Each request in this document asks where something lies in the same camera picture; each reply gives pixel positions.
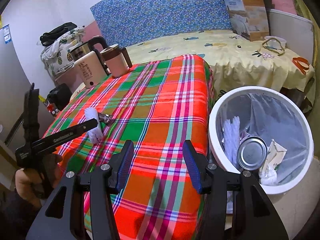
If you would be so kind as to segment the person's left hand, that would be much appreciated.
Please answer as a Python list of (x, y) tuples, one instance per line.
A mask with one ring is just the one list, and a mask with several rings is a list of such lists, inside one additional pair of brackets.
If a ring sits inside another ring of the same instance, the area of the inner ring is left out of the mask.
[[(55, 157), (55, 170), (54, 170), (54, 180), (52, 182), (52, 187), (55, 188), (61, 179), (61, 169), (58, 165), (63, 161), (63, 157), (58, 154), (52, 154)], [(33, 186), (41, 184), (42, 179), (39, 173), (32, 169), (19, 169), (15, 173), (15, 186), (18, 195), (29, 204), (33, 205), (35, 208), (40, 209), (42, 207), (40, 198), (36, 197)]]

